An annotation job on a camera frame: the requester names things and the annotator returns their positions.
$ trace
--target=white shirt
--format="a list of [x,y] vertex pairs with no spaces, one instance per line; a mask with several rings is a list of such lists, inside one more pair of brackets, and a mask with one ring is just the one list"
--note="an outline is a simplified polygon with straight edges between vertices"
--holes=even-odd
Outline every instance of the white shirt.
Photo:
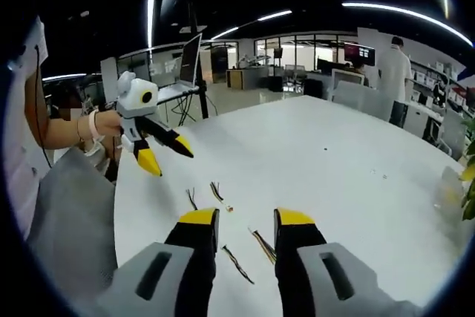
[[7,122],[4,134],[4,169],[7,178],[7,192],[16,216],[19,229],[26,238],[30,233],[36,207],[39,175],[27,160],[24,143],[24,85],[26,78],[36,71],[36,50],[39,47],[39,64],[48,57],[44,25],[36,20],[25,42],[25,52],[17,63],[11,64],[15,78],[7,101]]
[[404,103],[406,98],[404,80],[412,78],[412,73],[410,60],[398,45],[391,45],[389,50],[379,56],[378,69],[381,71],[378,89],[389,98]]

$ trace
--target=person in white coat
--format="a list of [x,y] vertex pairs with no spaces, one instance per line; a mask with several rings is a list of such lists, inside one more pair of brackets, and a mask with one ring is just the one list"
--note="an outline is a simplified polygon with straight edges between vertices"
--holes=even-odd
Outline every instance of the person in white coat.
[[76,149],[42,177],[27,160],[22,145],[26,125],[21,124],[26,117],[40,148],[58,149],[101,135],[119,135],[120,116],[106,111],[78,119],[50,119],[40,71],[48,51],[39,18],[22,41],[8,62],[13,81],[2,137],[7,195],[19,234],[53,285],[71,302],[98,294],[117,268],[114,185]]
[[378,90],[394,101],[390,122],[402,127],[406,101],[406,82],[412,78],[410,60],[402,52],[404,42],[394,36],[391,47],[378,58]]

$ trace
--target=ceiling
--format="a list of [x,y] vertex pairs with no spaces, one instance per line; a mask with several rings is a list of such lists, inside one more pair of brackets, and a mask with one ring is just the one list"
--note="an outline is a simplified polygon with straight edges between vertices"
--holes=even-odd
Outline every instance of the ceiling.
[[[473,0],[452,0],[448,19],[437,0],[192,0],[192,3],[197,23],[206,25],[205,39],[248,23],[226,38],[257,38],[311,30],[356,31],[358,26],[363,26],[423,42],[465,65],[475,62],[474,51],[466,43],[433,25],[394,13],[343,8],[343,1],[405,7],[446,22],[475,40]],[[43,66],[44,76],[97,72],[101,59],[146,47],[146,0],[36,0],[35,4],[45,23],[50,53]],[[164,0],[162,9],[155,16],[153,45],[187,40],[190,35],[180,33],[180,29],[190,24],[189,0]],[[255,22],[261,16],[287,9],[293,14]]]

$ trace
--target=laptop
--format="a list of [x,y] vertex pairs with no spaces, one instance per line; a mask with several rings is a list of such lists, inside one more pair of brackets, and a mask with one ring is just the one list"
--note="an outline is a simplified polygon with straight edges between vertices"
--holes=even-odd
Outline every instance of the laptop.
[[196,93],[199,89],[196,84],[196,70],[200,55],[201,36],[201,33],[196,35],[183,46],[180,78],[174,84],[163,87],[158,91],[158,104],[186,94]]

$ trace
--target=white table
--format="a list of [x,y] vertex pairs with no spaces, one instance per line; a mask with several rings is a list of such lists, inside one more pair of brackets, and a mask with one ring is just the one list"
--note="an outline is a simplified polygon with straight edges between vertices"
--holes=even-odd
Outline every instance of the white table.
[[[179,128],[195,158],[151,144],[163,168],[152,177],[122,153],[114,225],[119,266],[154,241],[164,241],[192,207],[220,208],[220,247],[227,244],[256,285],[224,252],[209,316],[281,316],[274,267],[247,226],[273,244],[273,209],[315,219],[378,274],[398,300],[426,304],[458,257],[441,229],[433,195],[444,167],[462,167],[421,139],[387,122],[312,97],[241,109]],[[228,213],[212,195],[220,183]]]

